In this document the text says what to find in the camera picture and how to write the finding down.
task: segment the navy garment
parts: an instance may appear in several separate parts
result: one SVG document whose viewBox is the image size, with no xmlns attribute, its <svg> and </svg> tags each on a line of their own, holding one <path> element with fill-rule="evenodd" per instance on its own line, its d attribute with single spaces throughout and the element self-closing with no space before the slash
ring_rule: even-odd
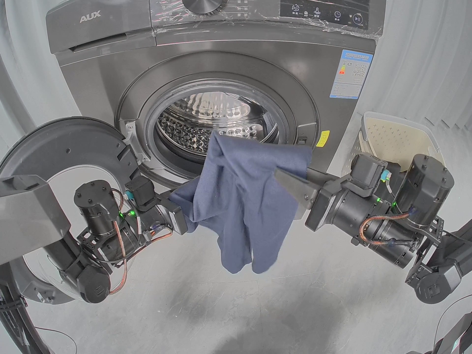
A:
<svg viewBox="0 0 472 354">
<path fill-rule="evenodd" d="M 306 178 L 310 161 L 308 146 L 261 144 L 213 132 L 202 174 L 169 199 L 181 206 L 189 232 L 201 224 L 218 234 L 228 271 L 235 274 L 252 262 L 253 271 L 262 273 L 277 259 L 298 207 L 274 170 Z"/>
</svg>

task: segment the energy label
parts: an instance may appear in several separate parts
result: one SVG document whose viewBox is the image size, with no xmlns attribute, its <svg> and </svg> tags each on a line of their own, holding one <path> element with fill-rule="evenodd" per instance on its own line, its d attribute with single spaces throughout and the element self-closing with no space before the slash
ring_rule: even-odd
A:
<svg viewBox="0 0 472 354">
<path fill-rule="evenodd" d="M 367 77 L 372 56 L 364 52 L 343 50 L 329 97 L 357 100 Z"/>
</svg>

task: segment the white basket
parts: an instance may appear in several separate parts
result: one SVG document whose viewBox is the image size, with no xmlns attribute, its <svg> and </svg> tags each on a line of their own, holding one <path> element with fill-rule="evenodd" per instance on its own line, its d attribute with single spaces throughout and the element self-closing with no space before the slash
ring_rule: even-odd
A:
<svg viewBox="0 0 472 354">
<path fill-rule="evenodd" d="M 361 130 L 343 167 L 343 176 L 351 171 L 352 160 L 361 152 L 396 162 L 402 172 L 409 168 L 417 153 L 434 157 L 445 166 L 439 145 L 428 127 L 373 111 L 365 112 L 362 117 Z"/>
</svg>

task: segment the plastic film wrap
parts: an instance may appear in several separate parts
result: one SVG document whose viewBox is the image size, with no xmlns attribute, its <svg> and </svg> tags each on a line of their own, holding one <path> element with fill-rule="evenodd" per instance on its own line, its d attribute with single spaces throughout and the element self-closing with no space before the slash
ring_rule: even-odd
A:
<svg viewBox="0 0 472 354">
<path fill-rule="evenodd" d="M 160 32 L 198 30 L 201 23 L 276 23 L 319 27 L 378 40 L 383 31 L 386 0 L 223 0 L 213 12 L 192 13 L 182 0 L 149 0 L 151 25 Z"/>
</svg>

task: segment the start/pause button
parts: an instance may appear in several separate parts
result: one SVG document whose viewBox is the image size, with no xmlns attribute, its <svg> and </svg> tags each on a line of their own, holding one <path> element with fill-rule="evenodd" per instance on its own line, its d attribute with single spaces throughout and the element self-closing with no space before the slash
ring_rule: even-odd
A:
<svg viewBox="0 0 472 354">
<path fill-rule="evenodd" d="M 362 15 L 360 13 L 356 13 L 355 15 L 353 15 L 353 22 L 357 25 L 360 25 L 362 24 Z"/>
</svg>

